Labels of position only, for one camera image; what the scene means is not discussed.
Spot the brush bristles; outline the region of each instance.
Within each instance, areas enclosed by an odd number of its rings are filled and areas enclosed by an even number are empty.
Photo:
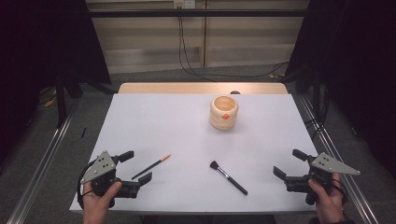
[[[212,161],[212,163],[210,163],[210,167],[212,167],[215,170],[217,170],[219,168],[218,163],[215,161]]]

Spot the wall outlet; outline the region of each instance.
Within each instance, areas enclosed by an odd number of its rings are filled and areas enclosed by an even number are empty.
[[[174,8],[184,8],[184,0],[174,0]]]
[[[184,8],[195,9],[195,0],[184,0]]]

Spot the human hand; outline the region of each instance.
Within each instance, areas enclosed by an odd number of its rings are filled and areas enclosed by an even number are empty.
[[[341,188],[340,175],[332,174],[332,182],[339,189]],[[318,219],[320,224],[328,224],[344,221],[343,214],[343,195],[335,188],[330,188],[328,192],[315,180],[308,181],[311,189],[318,195],[316,201]]]
[[[83,194],[85,195],[82,198],[82,201],[84,202],[84,224],[106,223],[110,201],[120,191],[121,187],[122,183],[120,181],[117,181],[107,190],[106,194],[103,197],[100,197],[93,192],[90,192],[92,191],[91,182],[86,183],[83,189]]]

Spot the person's right hand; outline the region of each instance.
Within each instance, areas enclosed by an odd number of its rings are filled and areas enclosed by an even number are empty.
[[[332,174],[332,178],[340,181],[339,174]],[[332,183],[340,189],[341,184],[337,181],[333,181]],[[330,190],[326,192],[326,190],[313,179],[310,179],[308,184],[318,195],[316,207],[320,224],[344,221],[342,193],[334,188],[330,188]]]

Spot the white paper sheet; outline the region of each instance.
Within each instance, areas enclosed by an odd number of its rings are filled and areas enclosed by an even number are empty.
[[[116,199],[114,210],[142,213],[275,213],[313,211],[305,194],[287,192],[273,175],[308,172],[298,148],[318,155],[297,107],[287,94],[232,95],[239,104],[235,126],[219,131],[209,122],[212,94],[116,94],[90,161],[102,151],[128,150],[134,158],[119,163],[117,177],[131,179],[160,159],[151,182],[136,199]],[[245,196],[218,172],[219,166],[248,191]],[[81,211],[75,197],[70,210]]]

